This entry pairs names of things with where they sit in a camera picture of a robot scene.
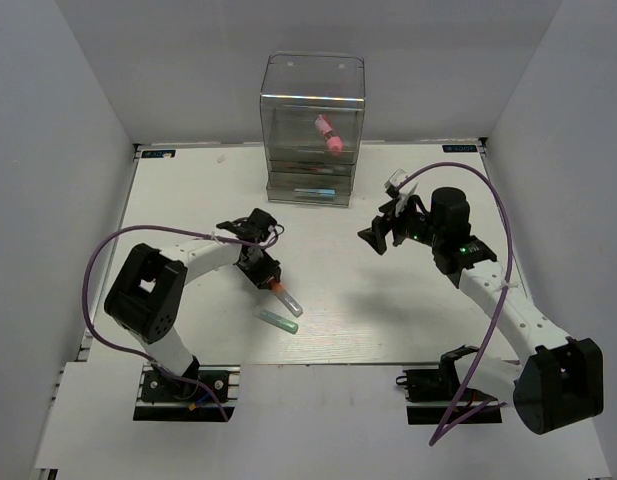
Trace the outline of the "orange capped highlighter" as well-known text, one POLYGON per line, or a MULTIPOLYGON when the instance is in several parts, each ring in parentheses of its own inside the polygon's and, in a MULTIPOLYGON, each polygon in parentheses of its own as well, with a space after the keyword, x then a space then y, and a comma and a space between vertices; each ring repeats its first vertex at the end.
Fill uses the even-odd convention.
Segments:
POLYGON ((280 282, 271 281, 270 286, 276 298, 295 318, 299 318, 303 314, 303 307, 280 282))

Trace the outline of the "light blue highlighter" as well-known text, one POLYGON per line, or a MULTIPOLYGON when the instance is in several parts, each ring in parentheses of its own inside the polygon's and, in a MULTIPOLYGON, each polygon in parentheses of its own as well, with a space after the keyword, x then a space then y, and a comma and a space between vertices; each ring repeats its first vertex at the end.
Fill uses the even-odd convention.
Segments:
POLYGON ((336 191, 333 189, 306 189, 296 188, 293 195, 298 199, 312 199, 315 201, 332 202, 336 199, 336 191))

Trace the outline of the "pink capped marker bottle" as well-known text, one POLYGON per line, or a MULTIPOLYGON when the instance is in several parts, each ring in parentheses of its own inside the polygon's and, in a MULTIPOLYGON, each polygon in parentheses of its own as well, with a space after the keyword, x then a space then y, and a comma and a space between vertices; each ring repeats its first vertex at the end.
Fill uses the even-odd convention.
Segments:
POLYGON ((327 117, 323 114, 318 115, 314 124, 324 139, 328 151, 332 154, 341 153, 343 151, 343 141, 341 137, 336 134, 327 117))

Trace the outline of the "clear acrylic drawer organizer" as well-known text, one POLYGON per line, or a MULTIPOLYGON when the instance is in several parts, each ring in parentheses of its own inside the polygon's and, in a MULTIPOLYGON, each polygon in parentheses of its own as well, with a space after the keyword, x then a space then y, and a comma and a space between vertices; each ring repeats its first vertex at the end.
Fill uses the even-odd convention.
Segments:
POLYGON ((361 57, 326 52, 280 51, 269 56, 259 96, 267 164, 267 197, 273 202, 346 207, 354 186, 366 106, 361 57), (332 154, 315 127, 323 114, 343 141, 332 154), (350 175, 279 171, 281 162, 351 166, 350 175), (296 188, 333 189, 332 202, 298 199, 296 188))

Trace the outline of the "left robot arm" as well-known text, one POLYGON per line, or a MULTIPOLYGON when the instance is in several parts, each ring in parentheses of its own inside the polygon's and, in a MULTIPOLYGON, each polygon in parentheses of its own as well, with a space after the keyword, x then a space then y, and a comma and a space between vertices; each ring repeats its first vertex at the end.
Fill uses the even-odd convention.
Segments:
POLYGON ((216 225, 228 237, 192 233, 169 248, 134 246, 105 299, 104 311, 141 345, 140 352, 165 376, 165 387, 187 399, 199 387, 199 362, 175 329, 185 287, 223 267, 236 267, 259 290, 281 280, 280 262, 267 248, 279 235, 278 221, 255 208, 249 216, 216 225))

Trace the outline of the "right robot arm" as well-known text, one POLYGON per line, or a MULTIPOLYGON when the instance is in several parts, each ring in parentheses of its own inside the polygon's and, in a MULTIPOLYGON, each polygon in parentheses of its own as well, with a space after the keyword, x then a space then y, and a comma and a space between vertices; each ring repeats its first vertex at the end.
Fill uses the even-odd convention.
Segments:
POLYGON ((511 283, 496 254, 471 233, 470 206, 453 187, 433 191, 425 208, 414 192, 388 187, 371 226, 359 237, 377 253, 413 240, 430 247, 435 265, 489 318, 517 355, 515 364, 480 355, 475 346, 443 354, 438 376, 415 380, 410 397, 427 401, 443 392, 460 399, 473 391, 512 406, 535 434, 595 417, 604 409, 603 355, 591 339, 577 340, 552 323, 511 283))

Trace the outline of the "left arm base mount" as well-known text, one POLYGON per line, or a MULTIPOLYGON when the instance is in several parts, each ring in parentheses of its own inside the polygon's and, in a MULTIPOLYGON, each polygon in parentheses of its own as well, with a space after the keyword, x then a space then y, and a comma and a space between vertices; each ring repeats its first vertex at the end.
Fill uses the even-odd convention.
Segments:
POLYGON ((174 382, 145 365, 139 378, 133 420, 183 423, 228 421, 237 406, 240 368, 202 366, 198 371, 198 381, 217 397, 224 414, 203 387, 174 382))

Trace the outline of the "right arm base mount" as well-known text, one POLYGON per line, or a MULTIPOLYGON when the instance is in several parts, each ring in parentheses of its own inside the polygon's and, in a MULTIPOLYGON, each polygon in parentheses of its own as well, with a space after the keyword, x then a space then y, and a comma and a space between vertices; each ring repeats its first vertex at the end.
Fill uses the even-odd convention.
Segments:
MULTIPOLYGON (((409 425, 436 425, 442 419, 461 383, 455 362, 477 351, 477 347, 462 346, 442 355, 439 363, 433 366, 407 368, 396 377, 396 386, 405 393, 409 425)), ((481 391, 467 388, 458 405, 454 407, 448 423, 465 413, 473 412, 486 398, 487 395, 481 391)), ((501 423, 501 412, 494 406, 487 406, 463 421, 463 424, 475 425, 501 423)))

